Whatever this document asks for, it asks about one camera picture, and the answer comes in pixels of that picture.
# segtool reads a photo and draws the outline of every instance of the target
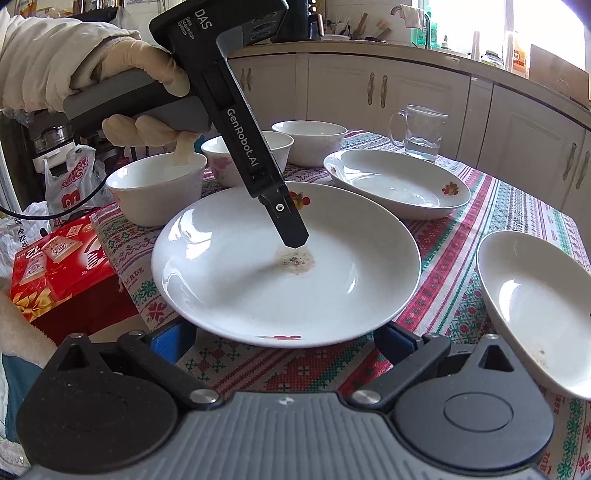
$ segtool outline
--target kitchen cabinet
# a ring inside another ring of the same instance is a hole
[[[296,117],[296,55],[229,60],[230,67],[263,130]]]
[[[478,170],[562,210],[584,136],[560,113],[495,85]]]
[[[439,153],[456,159],[466,116],[469,75],[406,61],[382,60],[376,81],[379,84],[376,133],[387,136],[390,117],[407,105],[446,113],[448,118]],[[392,122],[392,131],[395,138],[404,139],[407,128],[403,117],[397,116]]]
[[[308,120],[376,130],[382,59],[311,54]]]
[[[466,106],[466,117],[456,160],[476,168],[486,134],[488,113],[491,110],[493,84],[490,80],[472,77]]]
[[[311,54],[308,120],[388,135],[390,117],[407,105],[447,113],[440,153],[456,158],[470,77],[404,61],[353,55]],[[404,139],[404,119],[393,123]]]
[[[591,132],[585,134],[581,155],[575,167],[570,191],[566,197],[563,212],[571,217],[579,228],[579,233],[587,252],[591,252]]]

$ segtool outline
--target water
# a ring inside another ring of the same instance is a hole
[[[406,137],[405,152],[413,157],[435,161],[439,152],[439,143],[432,143],[422,137]]]

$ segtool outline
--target towel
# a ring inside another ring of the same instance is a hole
[[[425,12],[420,8],[411,7],[410,5],[400,6],[402,7],[400,18],[404,19],[406,28],[420,28],[422,30]]]

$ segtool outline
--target striped tablecloth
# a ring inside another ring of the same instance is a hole
[[[379,135],[353,131],[344,148],[393,150]],[[574,221],[545,203],[462,163],[439,158],[437,164],[458,175],[471,189],[472,201],[447,218],[408,221],[423,260],[421,286],[397,322],[418,335],[439,332],[454,342],[475,343],[492,331],[476,270],[482,238],[498,230],[530,233],[558,246],[591,271]],[[294,181],[329,183],[323,169],[288,166]],[[204,195],[220,190],[206,174]],[[129,223],[116,205],[92,217],[111,265],[150,329],[175,313],[159,295],[150,258],[160,233]],[[344,395],[385,372],[390,364],[374,348],[371,335],[325,348],[279,350],[243,345],[207,332],[179,366],[224,395],[235,390],[340,390]],[[551,478],[580,478],[591,470],[591,403],[543,391],[556,417],[556,432],[540,462]]]

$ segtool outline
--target glass mug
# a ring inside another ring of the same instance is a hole
[[[407,132],[404,141],[394,138],[394,120],[402,115],[406,120]],[[417,105],[408,105],[406,110],[392,114],[388,125],[390,140],[397,147],[404,147],[404,152],[423,160],[435,161],[441,146],[443,126],[447,120],[445,113]]]

